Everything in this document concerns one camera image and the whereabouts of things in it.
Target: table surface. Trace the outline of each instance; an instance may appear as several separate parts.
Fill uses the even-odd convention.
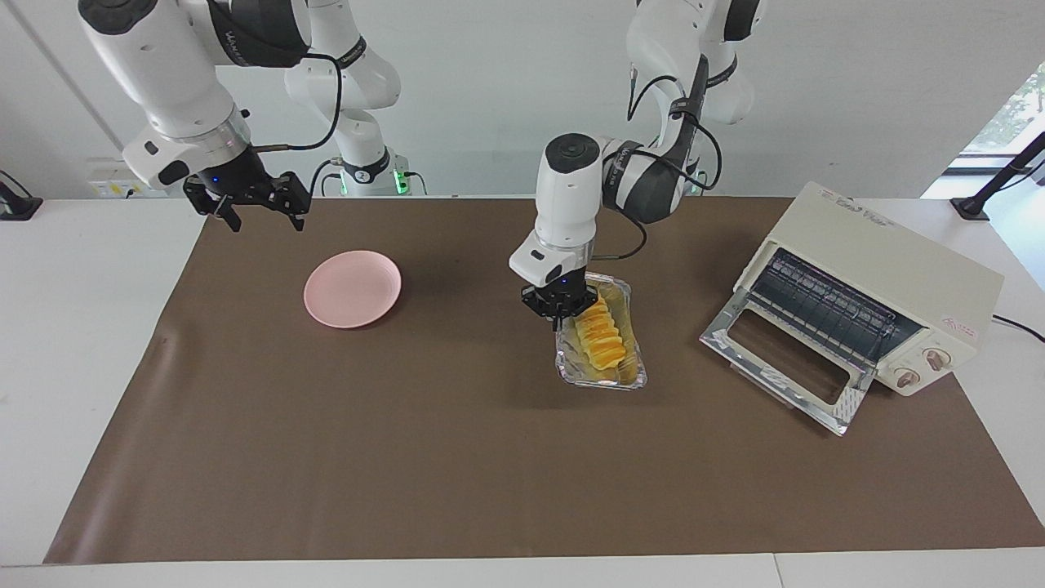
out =
[[[1006,277],[998,314],[1045,325],[1045,292],[988,224],[947,202],[862,203]],[[0,226],[2,586],[426,584],[817,587],[1038,586],[1045,548],[412,562],[259,562],[33,567],[44,557],[200,232],[181,199],[50,201]],[[958,380],[1045,520],[1045,347],[992,326]]]

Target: brown tablecloth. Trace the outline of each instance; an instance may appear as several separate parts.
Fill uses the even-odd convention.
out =
[[[698,344],[788,199],[687,201],[634,288],[649,385],[573,389],[507,257],[529,201],[320,201],[208,220],[47,563],[1045,545],[953,378],[837,439]],[[600,252],[637,235],[600,219]],[[302,305],[346,250],[400,265],[379,324]]]

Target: croissant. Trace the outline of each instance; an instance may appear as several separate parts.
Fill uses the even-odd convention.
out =
[[[581,313],[576,322],[581,349],[596,370],[616,369],[624,361],[627,355],[624,339],[621,338],[621,332],[602,297],[599,297],[599,302],[591,308]]]

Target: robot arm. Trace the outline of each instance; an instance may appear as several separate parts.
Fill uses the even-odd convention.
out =
[[[640,2],[627,47],[638,71],[659,78],[652,86],[659,139],[649,148],[577,134],[553,140],[537,173],[534,230],[509,260],[531,284],[524,303],[553,329],[595,303],[584,273],[600,207],[637,222],[666,218],[688,191],[686,175],[696,170],[701,120],[734,123],[750,110],[753,91],[737,71],[734,44],[750,36],[764,8],[759,0]]]
[[[88,39],[148,125],[123,149],[165,189],[185,180],[201,214],[233,230],[233,205],[256,204],[304,227],[311,195],[293,172],[270,175],[215,65],[292,67],[307,55],[304,0],[79,0]]]
[[[404,160],[385,144],[380,126],[368,110],[388,108],[399,99],[395,68],[381,58],[359,33],[352,10],[343,0],[308,3],[312,50],[338,56],[344,85],[333,139],[341,150],[342,178],[353,194],[395,194],[403,191]],[[330,124],[338,71],[330,65],[301,63],[287,70],[286,91]]]

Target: round plate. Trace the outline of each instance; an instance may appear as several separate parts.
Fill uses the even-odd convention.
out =
[[[399,299],[402,275],[392,259],[374,251],[334,255],[305,283],[305,309],[334,329],[355,329],[385,316]]]

